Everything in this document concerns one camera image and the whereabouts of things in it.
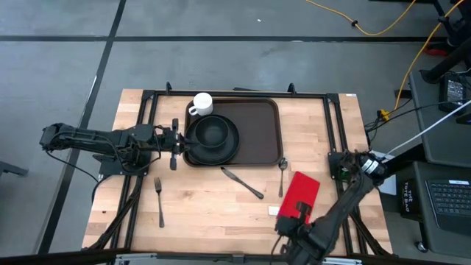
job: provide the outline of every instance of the white mug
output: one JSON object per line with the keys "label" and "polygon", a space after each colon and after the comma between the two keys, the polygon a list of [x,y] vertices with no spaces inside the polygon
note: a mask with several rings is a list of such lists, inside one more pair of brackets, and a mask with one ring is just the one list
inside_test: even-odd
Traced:
{"label": "white mug", "polygon": [[188,109],[188,112],[192,116],[196,114],[204,116],[213,112],[213,98],[208,93],[198,93],[193,98],[193,105],[193,107]]}

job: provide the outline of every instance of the metal clamp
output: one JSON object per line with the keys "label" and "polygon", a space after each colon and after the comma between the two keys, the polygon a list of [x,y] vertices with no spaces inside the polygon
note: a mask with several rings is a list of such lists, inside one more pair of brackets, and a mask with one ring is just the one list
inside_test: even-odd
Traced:
{"label": "metal clamp", "polygon": [[119,264],[125,261],[141,261],[148,259],[157,259],[157,253],[137,253],[137,254],[120,254],[116,255],[116,262]]}
{"label": "metal clamp", "polygon": [[350,258],[325,258],[322,262],[324,265],[361,265],[361,260]]}

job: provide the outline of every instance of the knife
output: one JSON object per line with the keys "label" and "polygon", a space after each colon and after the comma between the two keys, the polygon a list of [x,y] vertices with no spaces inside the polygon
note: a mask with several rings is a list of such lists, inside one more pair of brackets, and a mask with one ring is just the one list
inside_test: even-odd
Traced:
{"label": "knife", "polygon": [[256,191],[254,188],[250,187],[249,185],[247,185],[244,181],[242,181],[240,178],[238,178],[237,176],[235,176],[232,172],[230,172],[229,170],[227,170],[225,167],[221,167],[221,170],[222,172],[228,176],[231,180],[234,180],[240,184],[242,184],[242,186],[244,186],[245,188],[247,188],[249,191],[251,191],[253,194],[255,194],[255,196],[258,198],[258,199],[263,199],[263,194]]}

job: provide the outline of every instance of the brown tray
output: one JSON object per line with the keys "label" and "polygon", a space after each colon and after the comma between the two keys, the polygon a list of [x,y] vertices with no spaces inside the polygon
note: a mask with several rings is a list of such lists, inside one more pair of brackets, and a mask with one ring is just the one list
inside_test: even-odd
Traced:
{"label": "brown tray", "polygon": [[[185,134],[199,115],[191,116],[186,106]],[[225,116],[237,127],[240,146],[228,162],[218,166],[272,166],[283,158],[280,115],[277,104],[271,99],[214,99],[213,113]],[[189,166],[206,166],[197,163],[185,152],[183,159]]]}

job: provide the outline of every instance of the yellow cable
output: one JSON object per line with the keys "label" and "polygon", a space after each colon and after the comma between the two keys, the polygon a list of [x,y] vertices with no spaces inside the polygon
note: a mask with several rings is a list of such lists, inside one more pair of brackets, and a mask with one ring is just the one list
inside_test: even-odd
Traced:
{"label": "yellow cable", "polygon": [[[445,18],[448,17],[452,11],[454,11],[455,8],[457,8],[457,6],[459,6],[464,0],[460,0],[458,3],[456,3],[453,7],[450,8],[450,10],[445,14]],[[406,80],[407,80],[407,77],[408,75],[411,73],[411,70],[412,70],[412,67],[414,67],[414,64],[415,62],[417,61],[417,59],[419,58],[419,56],[422,54],[422,52],[424,51],[425,47],[427,46],[428,42],[430,41],[430,39],[432,38],[432,36],[435,34],[435,32],[437,30],[439,30],[440,26],[442,25],[442,23],[439,23],[438,25],[436,25],[435,29],[433,29],[432,33],[428,36],[426,42],[424,43],[424,46],[422,46],[422,48],[420,49],[419,53],[417,53],[417,55],[415,56],[414,60],[412,61],[411,65],[409,66],[409,69],[407,70],[407,73],[406,75],[404,76],[404,79],[403,79],[403,83],[401,84],[400,86],[400,89],[399,89],[399,93],[397,94],[397,99],[396,99],[396,105],[394,106],[394,110],[397,109],[397,106],[399,105],[399,99],[400,99],[400,94],[401,92],[403,92],[403,89],[404,89],[404,85],[406,84]]]}
{"label": "yellow cable", "polygon": [[[346,18],[348,21],[350,22],[354,22],[353,19],[349,18],[348,15],[345,15],[344,13],[342,12],[339,12],[337,10],[333,10],[329,7],[325,7],[321,4],[317,4],[316,2],[313,2],[311,0],[306,0],[308,3],[311,3],[311,4],[314,4],[316,5],[317,7],[321,7],[325,10],[329,10],[331,12],[334,12],[335,14],[338,14],[338,15],[341,15],[343,16],[344,18]],[[445,18],[448,17],[452,11],[454,11],[455,8],[457,8],[457,6],[459,6],[464,0],[460,0],[458,3],[456,3],[453,7],[450,8],[450,10],[445,14]],[[396,21],[391,24],[390,26],[388,26],[385,30],[381,31],[381,32],[378,32],[378,33],[368,33],[368,32],[365,32],[359,25],[358,23],[355,24],[355,27],[360,30],[362,33],[364,33],[365,35],[368,35],[368,36],[378,36],[378,35],[381,35],[383,34],[384,32],[387,32],[388,30],[390,30],[397,22],[399,22],[403,17],[404,15],[411,9],[412,5],[414,5],[416,2],[416,0],[413,0],[411,2],[411,4],[407,7],[407,9],[404,11],[404,13],[399,16],[399,18],[396,19]],[[419,58],[419,56],[422,54],[422,52],[424,51],[425,47],[428,45],[428,43],[430,42],[430,39],[433,37],[433,35],[435,35],[436,31],[439,30],[440,26],[442,25],[442,23],[439,23],[438,25],[436,25],[435,29],[433,29],[432,33],[428,36],[427,38],[427,41],[424,43],[424,46],[420,49],[419,53],[417,53],[416,57],[414,58],[414,60],[412,61],[411,65],[409,66],[409,69],[407,70],[407,73],[406,75],[404,76],[404,79],[403,79],[403,83],[401,84],[400,86],[400,89],[399,89],[399,93],[397,94],[397,100],[396,100],[396,105],[394,106],[394,110],[397,109],[397,106],[399,105],[399,99],[400,99],[400,94],[403,92],[403,89],[404,89],[404,85],[406,84],[406,80],[407,80],[407,76],[411,73],[411,70],[412,70],[412,67],[414,67],[414,64],[415,62],[417,61],[417,59]]]}
{"label": "yellow cable", "polygon": [[[329,10],[329,11],[331,11],[331,12],[334,12],[334,13],[337,14],[337,15],[341,15],[341,16],[343,16],[344,18],[346,18],[346,19],[347,19],[348,21],[350,21],[350,22],[354,22],[353,19],[349,18],[348,15],[345,15],[345,14],[342,13],[342,12],[339,12],[339,11],[337,11],[337,10],[333,10],[333,9],[331,9],[331,8],[329,8],[329,7],[325,7],[325,6],[321,5],[321,4],[317,4],[316,2],[313,2],[313,1],[311,1],[311,0],[306,0],[306,1],[307,1],[308,3],[311,3],[311,4],[313,4],[313,5],[316,5],[317,7],[321,7],[321,8],[323,8],[323,9],[325,9],[325,10]],[[390,26],[388,26],[388,27],[387,27],[385,30],[383,30],[383,31],[380,31],[380,32],[378,32],[378,33],[369,33],[369,32],[364,31],[364,30],[358,25],[358,23],[355,24],[355,27],[356,27],[358,30],[360,30],[363,34],[368,35],[368,36],[378,36],[378,35],[381,35],[381,34],[383,34],[384,32],[387,32],[388,30],[390,30],[392,27],[394,27],[395,24],[397,24],[397,22],[399,22],[401,19],[403,19],[404,15],[406,15],[406,13],[411,9],[411,7],[415,4],[416,1],[417,1],[417,0],[413,0],[413,1],[411,2],[411,4],[407,7],[407,9],[404,11],[404,13],[403,13],[402,15],[400,15],[399,18],[397,18],[396,21],[395,21],[393,24],[391,24]]]}

